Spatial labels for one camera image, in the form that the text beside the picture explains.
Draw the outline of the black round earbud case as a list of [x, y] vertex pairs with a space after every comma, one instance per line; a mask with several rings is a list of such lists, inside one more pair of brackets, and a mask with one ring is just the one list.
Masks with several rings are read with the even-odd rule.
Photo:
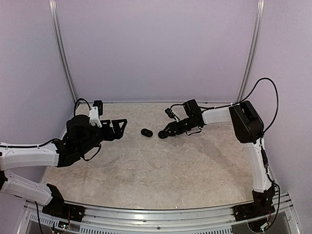
[[168, 134], [165, 131], [159, 131], [158, 132], [158, 137], [160, 139], [166, 139], [168, 137]]

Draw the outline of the black earbud charging case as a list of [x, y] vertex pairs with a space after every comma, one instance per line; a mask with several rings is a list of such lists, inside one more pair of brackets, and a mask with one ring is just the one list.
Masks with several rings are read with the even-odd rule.
[[149, 129], [143, 128], [141, 130], [141, 134], [145, 137], [152, 137], [153, 136], [153, 132]]

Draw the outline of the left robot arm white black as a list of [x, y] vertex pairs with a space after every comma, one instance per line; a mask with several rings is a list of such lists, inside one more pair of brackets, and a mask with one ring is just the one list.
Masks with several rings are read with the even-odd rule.
[[86, 115], [72, 117], [66, 123], [62, 139], [52, 139], [39, 145], [0, 144], [0, 191], [49, 207], [55, 215], [68, 213], [68, 205], [56, 186], [42, 185], [23, 178], [11, 170], [23, 167], [69, 167], [103, 141], [121, 139], [127, 125], [126, 119], [100, 120], [91, 123]]

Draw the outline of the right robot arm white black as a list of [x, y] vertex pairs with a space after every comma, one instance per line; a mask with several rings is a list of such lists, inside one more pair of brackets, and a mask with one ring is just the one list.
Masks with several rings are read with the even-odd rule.
[[205, 125], [231, 122], [237, 140], [246, 150], [253, 175], [253, 202], [249, 211], [260, 216], [272, 205], [275, 195], [270, 181], [269, 161], [264, 146], [264, 123], [249, 101], [219, 107], [200, 107], [195, 99], [182, 104], [186, 118], [180, 119], [172, 108], [165, 113], [173, 121], [158, 133], [160, 139], [186, 134], [193, 128], [202, 130]]

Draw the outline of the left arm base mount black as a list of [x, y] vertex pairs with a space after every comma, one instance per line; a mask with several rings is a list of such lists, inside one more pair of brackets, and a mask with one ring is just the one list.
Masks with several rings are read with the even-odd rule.
[[85, 207], [69, 203], [52, 204], [44, 206], [42, 212], [69, 221], [81, 222], [85, 213]]

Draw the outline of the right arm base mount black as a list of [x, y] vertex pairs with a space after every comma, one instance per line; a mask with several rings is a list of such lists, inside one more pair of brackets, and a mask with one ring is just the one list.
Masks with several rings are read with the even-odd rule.
[[268, 215], [275, 212], [273, 204], [269, 203], [264, 207], [256, 206], [255, 202], [236, 205], [233, 207], [234, 217], [236, 221], [242, 221]]

